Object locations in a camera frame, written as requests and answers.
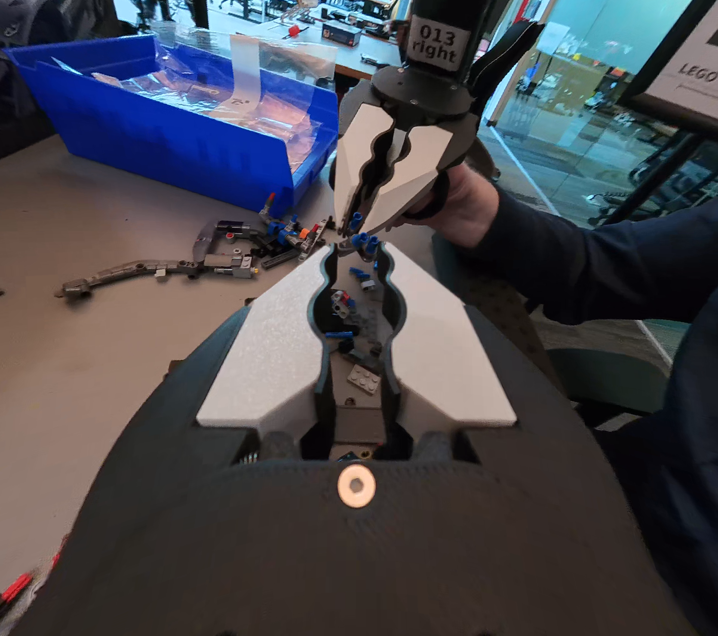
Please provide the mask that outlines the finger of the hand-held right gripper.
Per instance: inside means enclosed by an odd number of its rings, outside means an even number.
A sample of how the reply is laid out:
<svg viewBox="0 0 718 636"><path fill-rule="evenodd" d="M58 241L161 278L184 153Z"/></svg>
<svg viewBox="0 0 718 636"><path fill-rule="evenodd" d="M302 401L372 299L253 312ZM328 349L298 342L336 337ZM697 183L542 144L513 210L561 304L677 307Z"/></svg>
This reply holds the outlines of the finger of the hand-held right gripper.
<svg viewBox="0 0 718 636"><path fill-rule="evenodd" d="M437 126L417 126L408 132L409 149L402 159L388 168L378 170L373 144L379 133L360 129L362 147L368 149L371 177L364 179L369 189L360 231L377 233L394 222L417 201L429 193L439 175L439 163L452 139L452 134Z"/></svg>
<svg viewBox="0 0 718 636"><path fill-rule="evenodd" d="M357 228L357 212L368 217L370 202L388 171L394 120L382 107L363 103L337 145L335 158L335 216L337 232L349 236Z"/></svg>

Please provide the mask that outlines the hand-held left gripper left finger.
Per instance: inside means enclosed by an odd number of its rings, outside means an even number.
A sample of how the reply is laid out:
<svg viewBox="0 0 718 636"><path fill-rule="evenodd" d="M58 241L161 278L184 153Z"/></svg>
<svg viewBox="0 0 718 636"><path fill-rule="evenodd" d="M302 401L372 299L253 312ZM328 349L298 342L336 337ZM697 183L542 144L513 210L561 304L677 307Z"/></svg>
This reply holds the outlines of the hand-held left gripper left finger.
<svg viewBox="0 0 718 636"><path fill-rule="evenodd" d="M306 460L327 460L336 402L317 299L336 280L336 246L324 246L248 307L199 408L204 428L243 428L260 442L282 434Z"/></svg>

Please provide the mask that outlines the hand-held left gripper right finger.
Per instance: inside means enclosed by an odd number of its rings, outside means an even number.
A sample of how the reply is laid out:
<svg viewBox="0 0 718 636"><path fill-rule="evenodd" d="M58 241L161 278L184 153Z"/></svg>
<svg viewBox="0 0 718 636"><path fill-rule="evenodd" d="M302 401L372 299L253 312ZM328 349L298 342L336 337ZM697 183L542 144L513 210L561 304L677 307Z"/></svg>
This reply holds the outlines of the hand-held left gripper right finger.
<svg viewBox="0 0 718 636"><path fill-rule="evenodd" d="M470 310L392 243L379 248L380 460L478 460L470 435L513 428L516 412Z"/></svg>

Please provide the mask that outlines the dark grey lego connector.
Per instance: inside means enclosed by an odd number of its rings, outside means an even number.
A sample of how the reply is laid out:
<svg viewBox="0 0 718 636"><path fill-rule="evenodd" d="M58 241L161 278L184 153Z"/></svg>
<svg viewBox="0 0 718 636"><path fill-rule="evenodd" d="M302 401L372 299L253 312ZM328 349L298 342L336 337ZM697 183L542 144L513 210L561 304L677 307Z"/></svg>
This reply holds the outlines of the dark grey lego connector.
<svg viewBox="0 0 718 636"><path fill-rule="evenodd" d="M339 257L355 254L365 262L373 262L376 260L380 244L381 241L376 236L370 236L365 232L355 233L344 241L337 243L336 254Z"/></svg>

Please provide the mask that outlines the lego car chassis assembly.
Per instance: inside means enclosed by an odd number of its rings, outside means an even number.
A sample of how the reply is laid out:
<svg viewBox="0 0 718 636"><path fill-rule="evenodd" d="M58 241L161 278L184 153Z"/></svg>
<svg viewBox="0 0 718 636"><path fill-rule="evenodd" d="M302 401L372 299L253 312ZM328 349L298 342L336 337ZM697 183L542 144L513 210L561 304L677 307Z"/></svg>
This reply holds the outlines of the lego car chassis assembly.
<svg viewBox="0 0 718 636"><path fill-rule="evenodd" d="M49 575L59 560L60 551L49 559L45 559L28 571L16 577L13 582L1 591L1 620L7 618L11 611L23 603L23 599L30 601L47 582Z"/></svg>

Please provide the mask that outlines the person's right forearm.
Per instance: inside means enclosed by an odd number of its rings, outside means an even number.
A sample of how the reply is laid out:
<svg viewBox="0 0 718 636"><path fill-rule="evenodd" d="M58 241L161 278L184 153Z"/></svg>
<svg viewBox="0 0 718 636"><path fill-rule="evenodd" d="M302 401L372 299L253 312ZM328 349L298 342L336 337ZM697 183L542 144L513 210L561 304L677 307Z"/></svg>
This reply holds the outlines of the person's right forearm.
<svg viewBox="0 0 718 636"><path fill-rule="evenodd" d="M717 199L588 230L499 192L487 234L464 254L564 325L692 323L717 303Z"/></svg>

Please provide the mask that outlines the light grey studded lego plate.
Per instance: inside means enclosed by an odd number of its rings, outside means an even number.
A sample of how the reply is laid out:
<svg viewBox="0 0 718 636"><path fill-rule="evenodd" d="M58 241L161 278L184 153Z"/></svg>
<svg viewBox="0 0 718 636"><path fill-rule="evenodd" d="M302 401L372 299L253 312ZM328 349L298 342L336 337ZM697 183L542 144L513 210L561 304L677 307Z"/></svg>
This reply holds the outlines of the light grey studded lego plate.
<svg viewBox="0 0 718 636"><path fill-rule="evenodd" d="M347 382L369 396L374 396L381 389L381 376L360 365L353 366Z"/></svg>

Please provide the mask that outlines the person's right hand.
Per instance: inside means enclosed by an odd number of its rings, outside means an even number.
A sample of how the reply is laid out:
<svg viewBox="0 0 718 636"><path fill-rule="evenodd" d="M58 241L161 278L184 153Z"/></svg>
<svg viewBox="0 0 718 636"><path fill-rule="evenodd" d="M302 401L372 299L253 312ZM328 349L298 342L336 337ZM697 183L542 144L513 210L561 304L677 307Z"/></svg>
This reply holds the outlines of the person's right hand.
<svg viewBox="0 0 718 636"><path fill-rule="evenodd" d="M499 194L485 177L465 164L451 168L447 174L447 199L433 219L433 228L455 246L475 248L497 216Z"/></svg>

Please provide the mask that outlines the background workbench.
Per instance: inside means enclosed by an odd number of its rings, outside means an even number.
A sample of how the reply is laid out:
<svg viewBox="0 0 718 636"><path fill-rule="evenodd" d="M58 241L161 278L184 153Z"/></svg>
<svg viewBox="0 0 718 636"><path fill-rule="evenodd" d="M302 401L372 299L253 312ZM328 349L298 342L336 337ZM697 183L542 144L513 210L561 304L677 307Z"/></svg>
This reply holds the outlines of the background workbench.
<svg viewBox="0 0 718 636"><path fill-rule="evenodd" d="M312 57L333 59L335 73L346 77L369 79L377 69L376 64L398 67L401 62L396 43L362 34L357 46L348 47L325 39L324 22L320 20L313 24L298 21L301 32L295 37L289 35L291 21L273 19L255 23L218 9L209 9L209 24L212 31L255 37L277 47L293 47Z"/></svg>

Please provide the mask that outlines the empty clear plastic bags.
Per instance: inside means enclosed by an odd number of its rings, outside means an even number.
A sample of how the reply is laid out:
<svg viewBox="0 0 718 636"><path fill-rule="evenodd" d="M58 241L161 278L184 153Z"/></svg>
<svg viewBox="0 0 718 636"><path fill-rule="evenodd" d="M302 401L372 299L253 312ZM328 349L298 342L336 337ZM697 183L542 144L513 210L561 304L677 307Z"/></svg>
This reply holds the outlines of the empty clear plastic bags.
<svg viewBox="0 0 718 636"><path fill-rule="evenodd" d="M128 77L108 67L80 68L76 60L50 60L73 75L278 138L291 173L310 156L319 135L310 104L334 77L335 48L201 30L171 31L166 42L156 36L153 44L157 66L133 69Z"/></svg>

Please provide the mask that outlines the black box orange label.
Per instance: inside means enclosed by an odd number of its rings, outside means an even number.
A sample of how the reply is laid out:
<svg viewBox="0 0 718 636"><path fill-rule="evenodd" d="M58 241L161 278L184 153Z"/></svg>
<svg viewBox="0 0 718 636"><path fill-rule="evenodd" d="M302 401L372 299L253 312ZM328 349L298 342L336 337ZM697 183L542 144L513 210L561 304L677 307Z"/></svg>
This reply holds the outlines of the black box orange label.
<svg viewBox="0 0 718 636"><path fill-rule="evenodd" d="M321 28L322 39L348 48L357 47L362 34L361 28L336 20L324 22Z"/></svg>

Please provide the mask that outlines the blue bin holding plastic bags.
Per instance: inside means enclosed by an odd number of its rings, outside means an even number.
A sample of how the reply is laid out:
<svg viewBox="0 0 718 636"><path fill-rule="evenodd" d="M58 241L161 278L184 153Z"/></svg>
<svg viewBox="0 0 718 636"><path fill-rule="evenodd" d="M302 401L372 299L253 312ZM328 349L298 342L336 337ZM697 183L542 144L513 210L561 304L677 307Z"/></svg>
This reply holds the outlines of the blue bin holding plastic bags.
<svg viewBox="0 0 718 636"><path fill-rule="evenodd" d="M258 212L294 207L336 147L336 94L259 69L259 108L293 117L244 118L228 57L149 34L6 50L68 151Z"/></svg>

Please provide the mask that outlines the person's torso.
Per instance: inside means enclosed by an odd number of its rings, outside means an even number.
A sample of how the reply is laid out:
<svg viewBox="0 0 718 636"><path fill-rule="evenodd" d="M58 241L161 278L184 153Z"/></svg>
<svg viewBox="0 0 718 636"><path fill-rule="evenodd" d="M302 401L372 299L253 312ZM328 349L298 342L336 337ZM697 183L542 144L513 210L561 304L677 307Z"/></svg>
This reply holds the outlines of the person's torso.
<svg viewBox="0 0 718 636"><path fill-rule="evenodd" d="M659 574L695 631L716 635L716 291L678 349L663 407L605 446Z"/></svg>

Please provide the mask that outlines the framed marker poster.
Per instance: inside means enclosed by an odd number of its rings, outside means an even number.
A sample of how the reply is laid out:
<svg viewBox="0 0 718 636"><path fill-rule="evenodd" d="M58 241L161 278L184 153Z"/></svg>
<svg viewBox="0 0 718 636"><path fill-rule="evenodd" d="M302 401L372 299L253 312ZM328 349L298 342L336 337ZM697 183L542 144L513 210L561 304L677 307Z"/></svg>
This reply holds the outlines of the framed marker poster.
<svg viewBox="0 0 718 636"><path fill-rule="evenodd" d="M691 0L618 102L717 139L717 0Z"/></svg>

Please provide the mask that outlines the grey lego cylinder bracket assembly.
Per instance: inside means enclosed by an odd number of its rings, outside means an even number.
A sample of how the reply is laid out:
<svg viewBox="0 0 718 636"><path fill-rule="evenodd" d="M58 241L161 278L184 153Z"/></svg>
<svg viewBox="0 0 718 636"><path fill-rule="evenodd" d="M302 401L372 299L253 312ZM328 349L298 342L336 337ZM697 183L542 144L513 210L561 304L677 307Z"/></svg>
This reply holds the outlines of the grey lego cylinder bracket assembly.
<svg viewBox="0 0 718 636"><path fill-rule="evenodd" d="M258 231L243 220L215 220L195 238L192 257L204 272L254 279L259 273L251 249Z"/></svg>

